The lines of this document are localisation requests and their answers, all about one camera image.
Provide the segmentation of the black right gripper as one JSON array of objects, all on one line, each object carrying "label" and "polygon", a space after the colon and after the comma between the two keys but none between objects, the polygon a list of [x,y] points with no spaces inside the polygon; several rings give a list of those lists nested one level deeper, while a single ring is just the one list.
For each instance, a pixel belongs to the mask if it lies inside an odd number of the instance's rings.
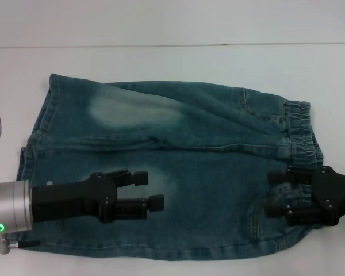
[{"label": "black right gripper", "polygon": [[289,167],[285,171],[270,171],[267,174],[269,185],[283,183],[311,186],[313,202],[300,204],[265,205],[268,218],[284,218],[289,226],[319,224],[335,226],[345,216],[345,175],[339,174],[330,166],[315,170]]}]

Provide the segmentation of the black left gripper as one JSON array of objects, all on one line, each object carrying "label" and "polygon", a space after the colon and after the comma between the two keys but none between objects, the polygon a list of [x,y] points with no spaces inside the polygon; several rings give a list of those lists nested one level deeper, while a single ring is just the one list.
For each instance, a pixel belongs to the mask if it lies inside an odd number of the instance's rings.
[{"label": "black left gripper", "polygon": [[119,170],[107,174],[94,173],[80,182],[33,187],[33,222],[93,216],[103,223],[108,223],[111,221],[114,204],[115,220],[145,220],[147,212],[164,210],[164,195],[117,200],[117,187],[147,184],[147,171],[131,173],[128,170]]}]

